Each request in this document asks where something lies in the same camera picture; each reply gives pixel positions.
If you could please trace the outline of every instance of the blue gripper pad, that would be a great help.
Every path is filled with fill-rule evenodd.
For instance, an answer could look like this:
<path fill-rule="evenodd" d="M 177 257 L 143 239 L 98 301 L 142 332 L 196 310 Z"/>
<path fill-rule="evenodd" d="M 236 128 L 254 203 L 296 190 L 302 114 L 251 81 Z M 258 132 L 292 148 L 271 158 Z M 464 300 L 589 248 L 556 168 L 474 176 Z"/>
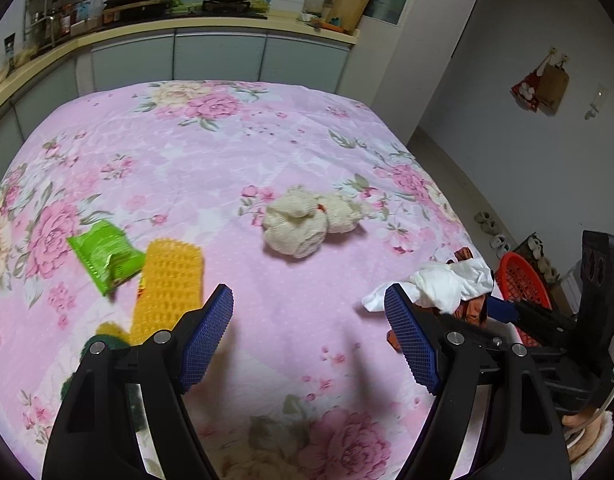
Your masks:
<path fill-rule="evenodd" d="M 414 379 L 435 395 L 440 386 L 440 377 L 436 368 L 436 352 L 394 285 L 391 285 L 385 292 L 385 314 L 396 334 Z"/>
<path fill-rule="evenodd" d="M 185 393 L 204 377 L 233 314 L 233 293 L 228 286 L 212 296 L 210 301 L 203 307 L 208 310 L 184 347 L 179 380 Z"/>

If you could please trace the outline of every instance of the white cable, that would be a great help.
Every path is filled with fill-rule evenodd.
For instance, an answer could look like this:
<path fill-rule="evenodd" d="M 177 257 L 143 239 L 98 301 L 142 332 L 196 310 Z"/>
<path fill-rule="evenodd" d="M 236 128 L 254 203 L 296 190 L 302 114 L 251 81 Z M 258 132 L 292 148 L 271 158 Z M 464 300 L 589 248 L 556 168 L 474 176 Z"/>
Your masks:
<path fill-rule="evenodd" d="M 609 343 L 609 355 L 611 356 L 612 361 L 613 361 L 613 376 L 614 376 L 614 335 L 612 337 L 612 341 Z M 571 437 L 574 433 L 577 433 L 580 430 L 584 430 L 584 428 L 589 426 L 594 420 L 596 420 L 596 418 L 602 415 L 602 412 L 604 412 L 604 410 L 607 409 L 607 406 L 609 406 L 609 404 L 612 402 L 613 397 L 614 397 L 614 385 L 613 385 L 611 392 L 609 393 L 609 396 L 607 396 L 607 399 L 605 400 L 605 402 L 603 402 L 602 406 L 596 410 L 596 412 L 592 415 L 592 417 L 588 421 L 584 422 L 583 424 L 580 424 L 580 426 L 577 426 L 576 428 L 572 428 L 571 430 L 568 430 L 565 433 L 565 440 Z M 573 446 L 581 437 L 582 437 L 582 433 L 578 435 L 570 444 L 567 444 L 567 449 Z"/>

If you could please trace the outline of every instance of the pink floral tablecloth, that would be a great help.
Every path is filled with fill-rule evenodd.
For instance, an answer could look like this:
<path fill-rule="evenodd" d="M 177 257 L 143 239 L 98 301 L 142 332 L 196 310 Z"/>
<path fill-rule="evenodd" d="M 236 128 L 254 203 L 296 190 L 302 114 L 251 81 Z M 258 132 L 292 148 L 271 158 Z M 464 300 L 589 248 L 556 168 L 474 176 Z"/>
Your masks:
<path fill-rule="evenodd" d="M 296 184 L 372 214 L 309 258 L 279 256 L 261 222 Z M 100 219 L 142 250 L 197 244 L 204 298 L 219 283 L 234 292 L 228 332 L 185 399 L 221 477 L 395 478 L 433 397 L 360 298 L 476 250 L 372 111 L 302 87 L 179 81 L 77 99 L 34 131 L 0 185 L 0 432 L 36 478 L 82 345 L 103 322 L 132 321 L 137 279 L 102 298 L 66 243 Z"/>

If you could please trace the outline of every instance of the crumpled white tissue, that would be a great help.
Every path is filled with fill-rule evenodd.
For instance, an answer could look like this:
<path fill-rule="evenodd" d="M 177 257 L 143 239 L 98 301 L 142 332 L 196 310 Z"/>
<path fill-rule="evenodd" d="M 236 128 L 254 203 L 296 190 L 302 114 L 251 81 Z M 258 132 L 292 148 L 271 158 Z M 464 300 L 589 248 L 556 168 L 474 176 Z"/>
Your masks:
<path fill-rule="evenodd" d="M 473 300 L 494 289 L 491 270 L 482 258 L 454 264 L 429 262 L 406 282 L 383 283 L 362 298 L 362 305 L 369 312 L 385 310 L 385 291 L 394 283 L 403 288 L 412 303 L 426 308 L 434 306 L 444 314 L 453 314 L 462 300 Z"/>

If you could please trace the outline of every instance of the silver screw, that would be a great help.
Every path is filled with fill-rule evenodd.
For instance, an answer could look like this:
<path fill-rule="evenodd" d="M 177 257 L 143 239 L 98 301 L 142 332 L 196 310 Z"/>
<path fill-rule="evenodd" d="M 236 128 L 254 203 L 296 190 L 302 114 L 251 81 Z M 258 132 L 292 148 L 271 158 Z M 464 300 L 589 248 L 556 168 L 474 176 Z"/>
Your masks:
<path fill-rule="evenodd" d="M 154 334 L 153 340 L 162 345 L 171 339 L 171 332 L 169 330 L 161 330 L 160 332 L 156 332 Z"/>
<path fill-rule="evenodd" d="M 516 343 L 516 344 L 512 345 L 511 350 L 518 357 L 525 357 L 527 355 L 527 349 L 523 345 L 521 345 L 520 343 Z"/>
<path fill-rule="evenodd" d="M 465 342 L 465 338 L 460 332 L 449 332 L 447 334 L 447 341 L 452 345 L 461 345 Z"/>
<path fill-rule="evenodd" d="M 103 350 L 104 343 L 102 341 L 95 341 L 94 343 L 91 343 L 91 346 L 89 347 L 89 351 L 94 355 L 100 354 L 100 352 Z"/>

